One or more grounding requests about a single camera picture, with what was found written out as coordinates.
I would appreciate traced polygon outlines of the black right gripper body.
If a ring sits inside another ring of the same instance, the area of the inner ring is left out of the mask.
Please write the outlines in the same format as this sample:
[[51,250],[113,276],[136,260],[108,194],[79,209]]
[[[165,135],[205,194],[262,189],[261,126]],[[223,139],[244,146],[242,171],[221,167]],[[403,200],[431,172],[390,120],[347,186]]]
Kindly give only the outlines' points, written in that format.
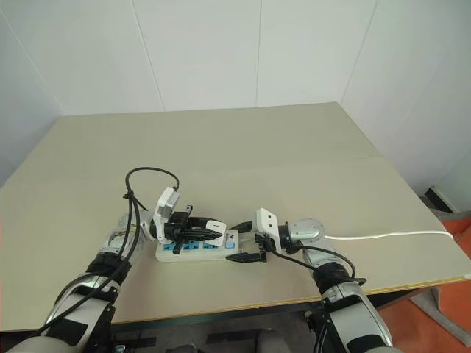
[[255,235],[255,242],[258,244],[260,261],[267,262],[269,253],[275,251],[275,242],[269,235]]

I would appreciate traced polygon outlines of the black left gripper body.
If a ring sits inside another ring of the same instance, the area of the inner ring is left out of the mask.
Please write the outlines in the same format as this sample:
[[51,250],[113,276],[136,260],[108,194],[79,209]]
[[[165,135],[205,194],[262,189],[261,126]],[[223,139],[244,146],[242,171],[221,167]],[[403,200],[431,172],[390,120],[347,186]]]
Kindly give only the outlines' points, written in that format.
[[193,206],[187,205],[183,211],[172,213],[170,219],[164,224],[165,239],[174,243],[173,254],[180,254],[185,243],[194,241],[189,224],[192,210]]

